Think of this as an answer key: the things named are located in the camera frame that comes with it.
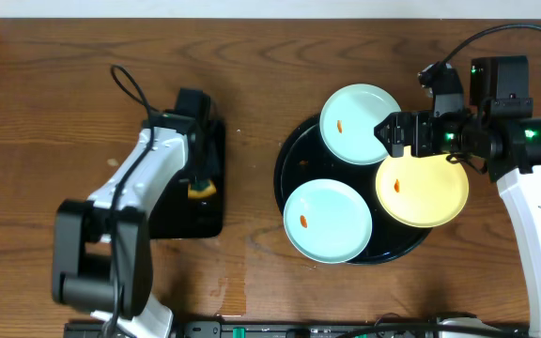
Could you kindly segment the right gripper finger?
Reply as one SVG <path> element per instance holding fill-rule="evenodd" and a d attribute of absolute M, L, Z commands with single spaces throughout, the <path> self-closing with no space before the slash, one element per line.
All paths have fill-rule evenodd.
<path fill-rule="evenodd" d="M 394 114 L 388 114 L 381 122 L 374 128 L 376 135 L 389 135 L 394 124 Z"/>
<path fill-rule="evenodd" d="M 405 144 L 401 139 L 390 138 L 387 141 L 387 150 L 391 157 L 403 157 Z"/>

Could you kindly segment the light blue plate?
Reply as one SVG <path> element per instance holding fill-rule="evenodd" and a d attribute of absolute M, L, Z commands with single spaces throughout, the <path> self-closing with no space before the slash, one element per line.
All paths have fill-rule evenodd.
<path fill-rule="evenodd" d="M 300 185 L 286 200 L 286 235 L 306 257 L 325 264 L 345 263 L 369 243 L 373 219 L 362 196 L 333 179 Z"/>
<path fill-rule="evenodd" d="M 371 84 L 347 85 L 325 102 L 319 118 L 321 137 L 341 161 L 375 164 L 388 153 L 374 128 L 390 113 L 399 111 L 396 100 L 384 89 Z"/>

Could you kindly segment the yellow green sponge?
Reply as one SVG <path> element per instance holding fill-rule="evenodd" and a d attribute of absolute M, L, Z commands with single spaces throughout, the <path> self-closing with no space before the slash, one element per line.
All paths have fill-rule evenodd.
<path fill-rule="evenodd" d="M 187 196 L 189 199 L 206 199 L 217 193 L 217 188 L 211 179 L 196 180 L 188 184 Z"/>

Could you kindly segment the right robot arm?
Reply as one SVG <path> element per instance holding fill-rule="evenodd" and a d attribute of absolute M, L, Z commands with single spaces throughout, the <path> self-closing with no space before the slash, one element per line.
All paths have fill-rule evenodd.
<path fill-rule="evenodd" d="M 483 160 L 515 230 L 530 301 L 529 334 L 541 337 L 541 118 L 533 117 L 524 56 L 471 62 L 471 113 L 457 72 L 432 65 L 420 75 L 433 96 L 427 111 L 389 114 L 374 129 L 387 152 L 400 157 L 445 154 Z"/>

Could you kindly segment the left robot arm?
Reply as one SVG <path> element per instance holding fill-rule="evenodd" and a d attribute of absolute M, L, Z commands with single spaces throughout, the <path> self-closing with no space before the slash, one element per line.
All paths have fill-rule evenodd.
<path fill-rule="evenodd" d="M 167 337 L 152 293 L 153 239 L 212 238 L 224 217 L 224 126 L 156 116 L 115 174 L 54 221 L 52 297 L 103 321 L 101 336 Z"/>

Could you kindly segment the black rectangular tray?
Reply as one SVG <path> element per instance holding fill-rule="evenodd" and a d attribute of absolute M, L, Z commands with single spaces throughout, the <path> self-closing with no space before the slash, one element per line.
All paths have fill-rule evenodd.
<path fill-rule="evenodd" d="M 209 122 L 206 176 L 198 183 L 210 181 L 216 192 L 210 196 L 188 196 L 194 176 L 180 169 L 166 184 L 153 208 L 148 224 L 152 239 L 213 238 L 223 229 L 225 178 L 225 125 L 222 120 Z"/>

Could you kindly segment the black round tray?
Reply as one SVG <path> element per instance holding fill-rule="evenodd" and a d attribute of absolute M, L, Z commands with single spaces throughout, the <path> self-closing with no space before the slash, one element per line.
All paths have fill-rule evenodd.
<path fill-rule="evenodd" d="M 275 200 L 283 210 L 289 195 L 301 184 L 314 179 L 334 179 L 349 185 L 368 205 L 373 232 L 363 251 L 348 262 L 354 265 L 387 263 L 410 253 L 431 230 L 405 225 L 389 215 L 375 189 L 378 169 L 378 163 L 357 166 L 336 158 L 322 140 L 319 116 L 313 115 L 302 122 L 281 147 L 274 167 Z"/>

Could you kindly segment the yellow plate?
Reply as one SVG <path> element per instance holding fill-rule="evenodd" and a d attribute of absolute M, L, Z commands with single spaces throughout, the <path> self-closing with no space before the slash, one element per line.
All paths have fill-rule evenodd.
<path fill-rule="evenodd" d="M 407 146 L 402 157 L 386 157 L 376 175 L 382 207 L 397 221 L 417 228 L 450 222 L 464 208 L 469 181 L 459 163 L 444 155 L 415 158 Z"/>

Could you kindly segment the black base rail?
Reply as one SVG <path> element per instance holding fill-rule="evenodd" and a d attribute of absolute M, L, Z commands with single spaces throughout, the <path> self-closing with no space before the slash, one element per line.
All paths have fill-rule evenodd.
<path fill-rule="evenodd" d="M 380 323 L 372 326 L 304 324 L 228 324 L 216 321 L 192 321 L 177 324 L 170 338 L 336 338 L 336 337 L 527 337 L 522 329 L 446 330 L 429 323 Z"/>

